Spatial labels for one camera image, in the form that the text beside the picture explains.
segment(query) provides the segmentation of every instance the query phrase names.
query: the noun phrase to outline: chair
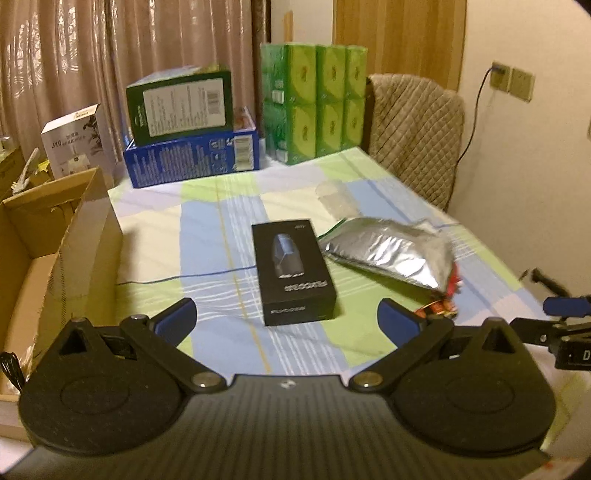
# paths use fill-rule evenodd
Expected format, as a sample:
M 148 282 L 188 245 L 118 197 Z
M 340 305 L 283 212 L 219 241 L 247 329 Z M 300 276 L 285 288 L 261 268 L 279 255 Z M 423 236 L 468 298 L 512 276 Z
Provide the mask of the chair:
M 461 97 L 430 79 L 374 74 L 365 118 L 362 148 L 421 197 L 445 208 L 462 142 Z

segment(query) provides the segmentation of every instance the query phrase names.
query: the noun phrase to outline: blue handle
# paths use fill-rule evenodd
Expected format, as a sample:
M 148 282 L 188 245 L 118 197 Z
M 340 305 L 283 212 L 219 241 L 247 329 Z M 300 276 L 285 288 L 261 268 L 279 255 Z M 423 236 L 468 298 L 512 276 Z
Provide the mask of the blue handle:
M 586 297 L 548 297 L 544 300 L 543 309 L 551 317 L 583 318 L 591 315 L 591 303 Z
M 378 325 L 398 348 L 421 333 L 425 324 L 426 320 L 391 299 L 379 302 Z
M 197 325 L 197 307 L 192 299 L 179 300 L 148 322 L 148 328 L 178 346 Z

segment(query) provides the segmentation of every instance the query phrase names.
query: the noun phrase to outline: dark green box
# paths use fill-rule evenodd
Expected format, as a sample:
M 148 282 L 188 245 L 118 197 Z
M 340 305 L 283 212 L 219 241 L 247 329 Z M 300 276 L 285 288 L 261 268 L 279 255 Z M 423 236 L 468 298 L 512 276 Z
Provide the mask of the dark green box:
M 316 103 L 316 46 L 261 44 L 264 99 L 280 105 Z
M 343 102 L 317 103 L 316 156 L 338 152 L 343 135 Z
M 347 47 L 318 45 L 316 47 L 317 102 L 342 102 L 345 98 L 345 66 Z
M 365 98 L 365 77 L 368 49 L 355 45 L 347 47 L 345 97 Z
M 343 120 L 343 142 L 341 149 L 356 147 L 363 137 L 363 118 L 365 115 L 365 99 L 345 100 Z
M 267 153 L 294 165 L 316 156 L 316 105 L 263 105 Z
M 232 76 L 225 67 L 183 67 L 149 75 L 126 89 L 135 144 L 232 130 Z

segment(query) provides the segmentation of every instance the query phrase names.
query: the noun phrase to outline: table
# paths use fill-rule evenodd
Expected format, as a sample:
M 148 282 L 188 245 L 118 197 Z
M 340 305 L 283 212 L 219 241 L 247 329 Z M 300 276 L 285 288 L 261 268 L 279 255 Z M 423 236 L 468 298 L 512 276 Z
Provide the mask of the table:
M 293 167 L 188 180 L 145 189 L 123 181 L 111 199 L 124 230 L 117 315 L 154 315 L 191 297 L 197 326 L 180 349 L 231 381 L 235 373 L 352 375 L 394 348 L 376 308 L 390 297 L 409 309 L 428 302 L 417 287 L 327 261 L 338 293 L 333 320 L 265 327 L 251 238 L 253 223 L 310 218 L 316 234 L 338 220 L 320 185 L 338 184 L 363 215 L 402 223 L 427 220 L 453 243 L 464 286 L 456 323 L 490 316 L 545 318 L 512 272 L 458 221 L 406 188 L 358 148 Z M 548 441 L 576 412 L 591 376 L 555 370 L 554 357 L 530 347 L 557 397 Z

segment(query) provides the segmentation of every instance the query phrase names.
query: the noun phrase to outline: wall socket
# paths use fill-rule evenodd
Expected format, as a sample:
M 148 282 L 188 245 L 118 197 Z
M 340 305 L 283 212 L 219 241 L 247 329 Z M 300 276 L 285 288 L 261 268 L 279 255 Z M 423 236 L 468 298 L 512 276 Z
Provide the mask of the wall socket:
M 525 102 L 531 102 L 534 93 L 535 77 L 533 74 L 520 69 L 513 69 L 509 93 Z
M 491 88 L 507 92 L 525 102 L 531 102 L 535 77 L 532 73 L 509 67 L 494 61 L 492 63 Z
M 491 88 L 508 92 L 512 68 L 495 61 L 492 63 L 492 67 L 494 70 L 491 72 Z

